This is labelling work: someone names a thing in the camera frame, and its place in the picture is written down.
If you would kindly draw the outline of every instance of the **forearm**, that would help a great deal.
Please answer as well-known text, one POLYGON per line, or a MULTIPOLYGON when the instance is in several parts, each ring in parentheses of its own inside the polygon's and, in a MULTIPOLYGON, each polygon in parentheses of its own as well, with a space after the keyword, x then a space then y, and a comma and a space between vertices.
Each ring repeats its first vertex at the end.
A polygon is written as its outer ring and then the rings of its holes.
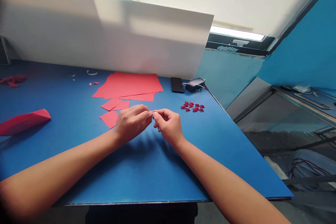
POLYGON ((230 223, 289 223, 254 188, 187 140, 174 149, 230 223))
POLYGON ((3 180, 0 189, 9 213, 26 219, 47 210, 118 147, 111 130, 3 180))

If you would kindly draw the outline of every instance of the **charger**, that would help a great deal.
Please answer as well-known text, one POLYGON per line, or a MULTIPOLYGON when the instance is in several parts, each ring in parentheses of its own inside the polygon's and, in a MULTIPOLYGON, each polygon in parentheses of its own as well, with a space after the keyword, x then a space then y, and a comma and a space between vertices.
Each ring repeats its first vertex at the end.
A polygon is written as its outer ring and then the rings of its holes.
POLYGON ((204 83, 205 80, 203 80, 202 78, 197 78, 189 81, 188 83, 183 83, 183 85, 189 92, 194 92, 195 90, 200 90, 201 88, 204 88, 204 83))

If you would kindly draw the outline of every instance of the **light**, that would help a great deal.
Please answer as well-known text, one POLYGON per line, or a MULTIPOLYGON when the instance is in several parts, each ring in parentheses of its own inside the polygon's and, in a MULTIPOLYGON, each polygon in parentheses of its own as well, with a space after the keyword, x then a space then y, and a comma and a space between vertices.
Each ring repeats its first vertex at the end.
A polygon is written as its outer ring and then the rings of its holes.
POLYGON ((244 39, 257 40, 257 41, 262 41, 265 37, 264 35, 260 35, 256 33, 249 33, 246 31, 237 31, 237 30, 216 27, 216 26, 211 26, 210 32, 217 33, 217 34, 223 34, 223 35, 229 35, 233 37, 240 37, 244 39))

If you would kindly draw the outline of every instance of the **left hand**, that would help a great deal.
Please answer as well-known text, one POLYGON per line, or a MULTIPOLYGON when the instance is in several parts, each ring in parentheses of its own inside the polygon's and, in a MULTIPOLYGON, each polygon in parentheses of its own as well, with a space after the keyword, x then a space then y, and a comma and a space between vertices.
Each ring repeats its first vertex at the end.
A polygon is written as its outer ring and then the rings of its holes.
POLYGON ((121 110, 114 127, 120 145, 131 141, 144 131, 152 122, 152 115, 153 112, 143 104, 121 110))

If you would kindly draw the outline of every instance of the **person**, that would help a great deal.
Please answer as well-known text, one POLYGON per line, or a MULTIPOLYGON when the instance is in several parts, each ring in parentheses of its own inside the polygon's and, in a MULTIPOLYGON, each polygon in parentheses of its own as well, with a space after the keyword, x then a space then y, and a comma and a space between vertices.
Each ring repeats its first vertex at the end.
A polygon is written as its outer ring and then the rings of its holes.
POLYGON ((145 105, 121 110, 114 129, 1 181, 1 198, 9 217, 27 221, 46 211, 99 161, 144 131, 152 118, 154 128, 189 166, 230 223, 289 223, 254 188, 188 142, 179 114, 165 108, 151 112, 145 105))

